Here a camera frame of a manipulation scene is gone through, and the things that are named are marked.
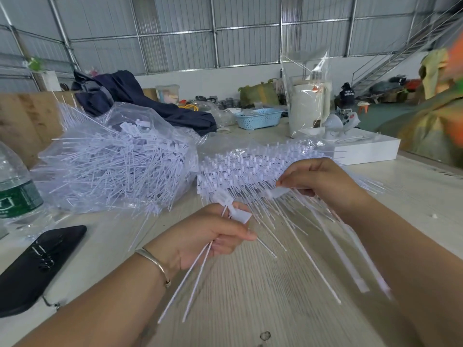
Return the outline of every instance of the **white box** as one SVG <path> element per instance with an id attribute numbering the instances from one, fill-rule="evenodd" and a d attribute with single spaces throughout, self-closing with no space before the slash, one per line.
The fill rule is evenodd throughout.
<path id="1" fill-rule="evenodd" d="M 355 137 L 365 138 L 345 143 L 338 143 L 344 139 Z M 334 140 L 328 140 L 325 149 L 327 155 L 344 165 L 379 162 L 382 160 L 395 160 L 399 150 L 400 139 L 372 133 L 362 129 L 351 129 Z"/>

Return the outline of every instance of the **light wood table surface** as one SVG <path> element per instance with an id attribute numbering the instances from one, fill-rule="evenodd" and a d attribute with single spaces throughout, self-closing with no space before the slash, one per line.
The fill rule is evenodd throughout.
<path id="1" fill-rule="evenodd" d="M 284 141 L 287 120 L 277 127 L 231 134 L 260 143 Z M 402 156 L 397 160 L 351 166 L 358 174 L 381 181 L 389 191 L 377 198 L 415 227 L 463 258 L 463 178 Z M 144 227 L 146 243 L 201 207 L 195 187 Z M 401 347 L 420 346 L 417 336 L 394 302 L 379 290 L 361 256 L 334 223 L 327 223 L 352 262 L 367 280 L 371 292 L 361 294 L 326 237 L 300 216 L 291 219 L 309 236 L 298 233 L 313 259 L 339 295 L 334 300 L 296 240 L 278 219 L 276 235 L 284 252 L 266 230 L 253 229 L 277 254 L 274 259 L 257 242 L 244 243 L 230 256 L 212 259 L 205 266 L 199 290 L 185 323 L 181 323 L 197 270 L 191 276 L 160 325 L 156 321 L 176 286 L 176 278 L 153 318 L 134 346 L 195 347 Z M 73 215 L 61 226 L 86 225 L 88 233 L 48 287 L 52 302 L 69 302 L 101 280 L 131 252 L 128 251 L 143 216 L 130 211 Z M 0 240 L 0 272 L 26 245 Z M 9 347 L 54 313 L 39 300 L 20 315 L 0 319 L 0 345 Z M 261 334 L 269 332 L 267 341 Z"/>

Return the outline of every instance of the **black smartphone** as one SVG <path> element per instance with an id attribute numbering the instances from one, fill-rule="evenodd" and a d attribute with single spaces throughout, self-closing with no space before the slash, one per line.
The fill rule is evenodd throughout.
<path id="1" fill-rule="evenodd" d="M 0 318 L 37 302 L 86 231 L 84 225 L 45 231 L 0 274 Z"/>

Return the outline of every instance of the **white wall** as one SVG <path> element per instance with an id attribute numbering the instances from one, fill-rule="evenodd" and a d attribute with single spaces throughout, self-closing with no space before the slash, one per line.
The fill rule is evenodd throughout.
<path id="1" fill-rule="evenodd" d="M 425 53 L 417 53 L 405 60 L 396 69 L 385 75 L 384 79 L 390 78 L 397 74 L 405 74 L 409 79 L 418 78 L 418 69 L 420 68 L 421 59 Z M 341 91 L 341 86 L 345 82 L 352 80 L 352 73 L 367 63 L 372 56 L 363 57 L 336 57 L 330 59 L 330 76 L 333 81 L 333 93 Z M 387 57 L 376 58 L 364 69 L 370 65 L 379 63 Z M 142 88 L 154 88 L 157 85 L 180 85 L 180 98 L 193 99 L 197 95 L 217 96 L 219 99 L 227 97 L 239 98 L 239 87 L 246 85 L 256 85 L 261 81 L 267 82 L 272 78 L 280 77 L 280 64 L 270 64 L 262 66 L 204 69 L 191 72 L 170 72 L 152 75 L 136 76 L 136 80 Z M 297 66 L 290 68 L 289 75 L 301 75 L 302 71 Z"/>

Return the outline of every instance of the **orange stool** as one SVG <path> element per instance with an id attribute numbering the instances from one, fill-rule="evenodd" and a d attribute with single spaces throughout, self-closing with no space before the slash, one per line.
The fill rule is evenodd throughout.
<path id="1" fill-rule="evenodd" d="M 362 113 L 362 110 L 364 110 L 364 111 L 365 111 L 365 114 L 367 114 L 367 112 L 368 112 L 368 105 L 359 106 L 359 107 L 358 107 L 358 114 Z"/>

